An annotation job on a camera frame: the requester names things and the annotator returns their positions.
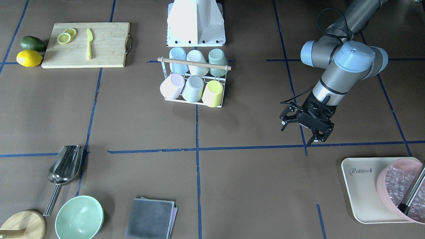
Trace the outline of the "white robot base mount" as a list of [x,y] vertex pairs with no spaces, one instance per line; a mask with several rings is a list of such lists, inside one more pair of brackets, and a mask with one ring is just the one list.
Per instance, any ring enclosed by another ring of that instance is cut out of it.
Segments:
[[226,44],[223,6],[217,0],[175,0],[168,5],[166,46]]

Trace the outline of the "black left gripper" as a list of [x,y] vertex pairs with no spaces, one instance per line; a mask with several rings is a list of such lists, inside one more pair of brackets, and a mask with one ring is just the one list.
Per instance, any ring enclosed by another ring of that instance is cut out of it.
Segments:
[[281,102],[281,104],[286,105],[280,115],[283,125],[281,131],[284,131],[290,123],[300,123],[312,131],[307,146],[310,146],[313,142],[325,142],[334,128],[330,118],[334,115],[336,106],[328,105],[327,103],[330,100],[330,94],[325,95],[323,101],[319,101],[313,93],[310,93],[301,108],[294,102]]

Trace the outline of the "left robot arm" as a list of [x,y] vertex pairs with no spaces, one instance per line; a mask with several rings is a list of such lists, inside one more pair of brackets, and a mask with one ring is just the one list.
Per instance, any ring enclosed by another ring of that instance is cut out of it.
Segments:
[[388,54],[381,47],[367,46],[353,40],[367,25],[370,17],[384,0],[355,0],[340,18],[326,30],[317,41],[306,42],[300,52],[305,65],[324,69],[315,86],[301,106],[292,100],[281,113],[282,130],[290,123],[298,123],[311,129],[307,142],[325,142],[334,130],[331,117],[337,105],[360,80],[380,73],[388,64]]

